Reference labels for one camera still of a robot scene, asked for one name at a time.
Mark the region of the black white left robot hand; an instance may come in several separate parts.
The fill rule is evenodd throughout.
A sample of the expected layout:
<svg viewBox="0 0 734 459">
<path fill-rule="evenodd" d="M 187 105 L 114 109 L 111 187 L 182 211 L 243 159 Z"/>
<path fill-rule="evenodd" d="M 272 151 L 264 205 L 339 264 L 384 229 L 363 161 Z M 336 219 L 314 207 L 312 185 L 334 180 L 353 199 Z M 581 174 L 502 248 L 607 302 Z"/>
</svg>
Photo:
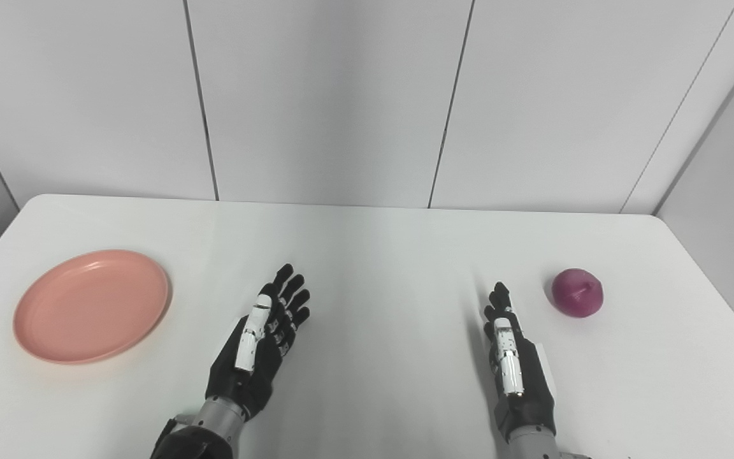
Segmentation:
<svg viewBox="0 0 734 459">
<path fill-rule="evenodd" d="M 298 328 L 310 317 L 309 299 L 302 274 L 289 263 L 279 268 L 257 294 L 250 311 L 255 320 L 243 316 L 238 321 L 212 364 L 206 398 L 233 402 L 242 408 L 245 421 L 262 412 Z"/>
</svg>

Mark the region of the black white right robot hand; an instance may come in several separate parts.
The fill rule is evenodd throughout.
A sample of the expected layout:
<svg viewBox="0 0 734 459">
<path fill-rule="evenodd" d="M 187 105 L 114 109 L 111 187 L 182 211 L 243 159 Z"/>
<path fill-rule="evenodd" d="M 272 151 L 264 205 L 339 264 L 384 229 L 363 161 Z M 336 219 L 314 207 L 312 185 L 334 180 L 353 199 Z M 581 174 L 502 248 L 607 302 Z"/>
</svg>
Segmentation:
<svg viewBox="0 0 734 459">
<path fill-rule="evenodd" d="M 491 345 L 489 365 L 498 396 L 494 410 L 498 430 L 507 442 L 514 431 L 524 427 L 539 428 L 556 435 L 554 398 L 545 378 L 538 349 L 522 334 L 522 326 L 514 311 L 510 291 L 503 282 L 496 282 L 489 293 L 489 301 L 489 305 L 484 308 L 486 322 L 483 331 Z M 510 377 L 504 373 L 507 364 L 504 363 L 498 345 L 495 322 L 499 319 L 508 323 L 511 331 L 506 338 L 513 343 L 514 355 L 518 360 L 514 368 L 518 386 L 514 390 L 506 389 L 506 381 Z"/>
</svg>

